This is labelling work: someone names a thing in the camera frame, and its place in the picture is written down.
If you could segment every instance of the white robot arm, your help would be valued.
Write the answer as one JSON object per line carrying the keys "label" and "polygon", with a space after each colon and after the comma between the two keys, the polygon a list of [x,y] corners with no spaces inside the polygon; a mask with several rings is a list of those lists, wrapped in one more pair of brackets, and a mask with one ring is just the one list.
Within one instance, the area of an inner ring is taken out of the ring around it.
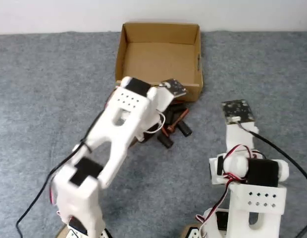
{"label": "white robot arm", "polygon": [[[102,234],[105,223],[99,206],[99,191],[106,189],[114,179],[133,139],[142,141],[144,132],[158,131],[163,126],[162,112],[174,98],[184,94],[186,89],[173,79],[159,87],[131,77],[122,80],[86,136],[84,146],[53,180],[59,215],[78,237],[98,238]],[[158,129],[148,131],[157,124]],[[111,150],[103,168],[89,156],[106,141],[111,142]]]}
{"label": "white robot arm", "polygon": [[[197,215],[202,225],[188,238],[278,238],[284,213],[286,188],[279,184],[289,176],[288,163],[268,160],[254,149],[258,133],[252,112],[244,100],[222,104],[226,120],[226,153],[209,160],[212,184],[225,184],[226,190],[213,208]],[[228,191],[229,209],[218,209]],[[250,213],[258,213],[249,224]]]}

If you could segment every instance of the white wall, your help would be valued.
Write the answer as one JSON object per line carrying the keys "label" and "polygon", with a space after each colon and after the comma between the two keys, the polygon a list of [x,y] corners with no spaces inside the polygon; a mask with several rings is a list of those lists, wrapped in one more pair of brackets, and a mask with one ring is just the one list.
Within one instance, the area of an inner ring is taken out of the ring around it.
{"label": "white wall", "polygon": [[0,34],[120,31],[125,21],[203,31],[307,31],[307,0],[0,0]]}

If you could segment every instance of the cardboard box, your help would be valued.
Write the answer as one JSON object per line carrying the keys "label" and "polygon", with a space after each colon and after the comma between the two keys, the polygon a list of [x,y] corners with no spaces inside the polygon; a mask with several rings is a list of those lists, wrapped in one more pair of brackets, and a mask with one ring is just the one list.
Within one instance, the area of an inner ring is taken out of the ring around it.
{"label": "cardboard box", "polygon": [[203,88],[201,33],[197,24],[127,22],[116,60],[116,82],[125,76],[151,85],[174,78],[189,91],[181,100],[196,101]]}

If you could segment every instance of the wire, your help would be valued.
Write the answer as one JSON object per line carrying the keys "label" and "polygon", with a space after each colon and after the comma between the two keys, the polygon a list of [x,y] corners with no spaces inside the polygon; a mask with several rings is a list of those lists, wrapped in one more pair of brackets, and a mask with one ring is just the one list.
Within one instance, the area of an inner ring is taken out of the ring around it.
{"label": "wire", "polygon": [[163,118],[163,121],[162,121],[160,127],[159,127],[157,130],[154,130],[154,131],[145,131],[145,133],[148,133],[148,134],[155,134],[156,132],[158,132],[159,130],[161,130],[161,128],[163,128],[164,123],[165,123],[165,115],[164,115],[162,112],[159,112],[158,110],[157,110],[157,112],[158,112],[158,113],[160,114],[160,116],[162,116],[162,118]]}
{"label": "wire", "polygon": [[[263,142],[267,143],[268,145],[270,145],[272,148],[274,148],[276,151],[278,151],[280,154],[282,154],[284,157],[286,157],[295,167],[297,167],[297,169],[302,173],[302,175],[307,179],[307,173],[305,172],[305,170],[294,160],[292,159],[286,152],[284,152],[282,149],[280,149],[278,146],[276,146],[274,143],[272,143],[271,141],[269,141],[268,139],[262,137],[261,135],[247,130],[245,129],[239,122],[237,123],[238,126],[249,132],[250,134],[252,134],[254,137],[262,140]],[[307,233],[307,225],[296,235],[295,238],[302,238],[305,234]]]}
{"label": "wire", "polygon": [[230,155],[232,155],[232,154],[233,154],[239,147],[241,147],[241,146],[244,146],[244,147],[246,148],[249,157],[252,158],[252,157],[253,157],[253,154],[252,154],[252,151],[248,148],[248,146],[242,145],[242,144],[238,144],[238,145],[235,145],[229,152],[226,153],[226,155],[225,155],[224,158],[223,158],[223,161],[224,161],[227,157],[229,157]]}
{"label": "wire", "polygon": [[[212,207],[211,211],[209,212],[208,216],[204,219],[202,225],[200,226],[199,228],[199,233],[200,233],[200,236],[202,238],[204,238],[206,236],[206,233],[204,235],[202,235],[202,228],[203,226],[205,226],[205,224],[208,222],[208,220],[210,219],[210,217],[216,212],[217,208],[223,203],[227,193],[228,193],[228,187],[229,187],[229,184],[231,182],[234,182],[235,180],[233,178],[230,178],[226,184],[226,188],[225,188],[225,191],[223,193],[223,195],[221,196],[221,198],[219,199],[219,201],[217,203],[215,203],[215,205]],[[199,221],[201,219],[201,215],[196,215],[196,219]]]}
{"label": "wire", "polygon": [[235,174],[233,174],[233,173],[230,173],[230,172],[224,173],[224,178],[225,178],[225,179],[231,178],[231,179],[234,179],[234,180],[236,180],[236,181],[238,181],[238,182],[243,182],[243,181],[246,180],[245,178],[241,178],[241,177],[239,177],[239,176],[237,176],[237,175],[235,175]]}
{"label": "wire", "polygon": [[21,215],[21,217],[17,220],[15,226],[16,229],[20,235],[21,238],[23,238],[23,234],[19,228],[19,223],[24,219],[24,217],[28,214],[28,212],[30,211],[30,209],[35,205],[35,203],[37,202],[37,200],[39,199],[39,197],[41,196],[41,194],[43,193],[43,191],[45,190],[47,183],[51,177],[51,175],[54,174],[54,172],[56,172],[62,165],[64,165],[69,159],[71,159],[83,146],[83,143],[80,143],[79,146],[68,156],[66,157],[63,161],[61,161],[61,163],[59,163],[57,166],[55,166],[47,175],[46,180],[42,186],[42,188],[40,189],[40,191],[38,192],[37,196],[35,197],[35,199],[31,202],[31,204],[29,205],[29,207],[26,209],[26,211],[23,213],[23,215]]}
{"label": "wire", "polygon": [[260,154],[260,155],[262,155],[262,157],[263,157],[265,160],[267,160],[267,157],[265,156],[265,154],[262,153],[262,152],[260,152],[260,151],[258,151],[258,150],[252,150],[252,153]]}
{"label": "wire", "polygon": [[62,166],[64,165],[68,160],[70,160],[80,149],[83,145],[86,145],[85,144],[85,140],[86,138],[88,137],[89,133],[91,132],[91,130],[93,129],[93,127],[95,126],[96,122],[98,121],[98,119],[100,118],[100,116],[103,114],[105,108],[106,108],[106,105],[107,105],[107,102],[108,100],[110,99],[111,95],[113,94],[113,92],[115,91],[116,89],[114,89],[112,91],[112,93],[108,96],[107,100],[106,100],[106,104],[104,105],[103,107],[103,110],[97,115],[97,117],[93,120],[92,124],[89,126],[87,132],[85,133],[83,139],[80,141],[80,144],[79,146],[68,156],[66,157],[63,161],[61,161],[61,163],[59,163],[57,166],[55,166],[50,172],[49,174],[47,175],[46,177],[46,180],[42,186],[42,188],[40,189],[40,191],[38,192],[38,194],[36,195],[35,199],[30,203],[29,207],[26,209],[26,211],[20,216],[20,218],[17,220],[15,226],[16,226],[16,229],[20,235],[20,238],[23,238],[23,234],[19,228],[19,223],[24,219],[24,217],[28,214],[28,212],[31,210],[31,208],[35,205],[35,203],[38,201],[39,197],[41,196],[41,194],[43,193],[43,191],[45,190],[47,184],[48,184],[48,181],[50,179],[51,176],[53,176],[53,174]]}

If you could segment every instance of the circuit board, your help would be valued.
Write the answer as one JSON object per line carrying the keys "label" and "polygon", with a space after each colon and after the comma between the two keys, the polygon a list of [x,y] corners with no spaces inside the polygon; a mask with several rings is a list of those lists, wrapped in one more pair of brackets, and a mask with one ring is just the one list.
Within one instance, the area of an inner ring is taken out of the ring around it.
{"label": "circuit board", "polygon": [[227,125],[255,121],[253,112],[245,100],[222,102],[222,109]]}
{"label": "circuit board", "polygon": [[166,87],[166,89],[168,89],[168,91],[170,93],[172,93],[172,95],[175,98],[187,94],[187,89],[185,87],[183,87],[183,85],[181,83],[179,83],[177,80],[175,80],[173,78],[161,82],[159,86],[160,87]]}

